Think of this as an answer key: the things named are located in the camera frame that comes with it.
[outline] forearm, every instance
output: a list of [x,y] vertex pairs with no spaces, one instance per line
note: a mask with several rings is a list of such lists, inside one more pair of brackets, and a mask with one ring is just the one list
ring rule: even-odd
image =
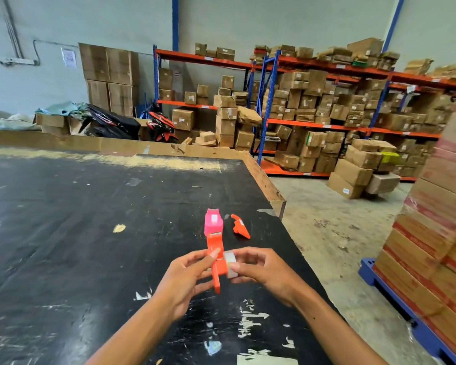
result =
[[85,365],[139,365],[167,332],[172,311],[162,297],[145,303]]
[[334,365],[388,365],[309,286],[300,288],[295,306]]

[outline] hand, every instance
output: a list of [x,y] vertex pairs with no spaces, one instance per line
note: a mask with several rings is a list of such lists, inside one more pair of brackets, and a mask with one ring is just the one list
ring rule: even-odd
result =
[[184,316],[193,296],[214,287],[213,280],[196,283],[211,276],[207,269],[213,265],[219,251],[219,248],[210,254],[207,250],[193,251],[170,263],[152,299],[162,297],[172,305],[173,320]]
[[239,275],[231,279],[232,283],[259,282],[290,307],[294,306],[298,291],[307,286],[272,249],[245,247],[232,252],[237,262],[229,267]]

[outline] pallet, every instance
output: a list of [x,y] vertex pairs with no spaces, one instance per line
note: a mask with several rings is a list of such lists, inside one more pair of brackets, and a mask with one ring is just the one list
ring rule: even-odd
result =
[[449,349],[444,342],[419,318],[414,311],[395,294],[395,292],[373,271],[374,258],[361,260],[361,267],[358,274],[370,286],[376,287],[389,302],[404,315],[409,317],[412,325],[412,334],[424,349],[433,357],[442,359],[445,363],[456,365],[456,354]]

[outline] cardboard edging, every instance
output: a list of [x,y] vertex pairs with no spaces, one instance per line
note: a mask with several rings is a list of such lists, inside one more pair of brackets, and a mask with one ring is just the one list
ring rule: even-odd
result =
[[141,140],[120,140],[87,136],[55,136],[41,132],[0,130],[0,145],[29,147],[43,150],[90,151],[105,155],[134,156],[136,154],[187,156],[211,159],[243,160],[255,182],[270,202],[276,215],[282,219],[286,200],[270,181],[248,152],[225,147],[202,147],[196,145],[148,142]]

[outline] person's right hand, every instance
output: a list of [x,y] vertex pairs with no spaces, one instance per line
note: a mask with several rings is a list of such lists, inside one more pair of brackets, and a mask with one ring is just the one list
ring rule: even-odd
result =
[[272,249],[244,247],[232,250],[236,261],[231,270],[238,273],[232,283],[256,281],[263,284],[287,306],[294,306],[298,292],[306,283]]

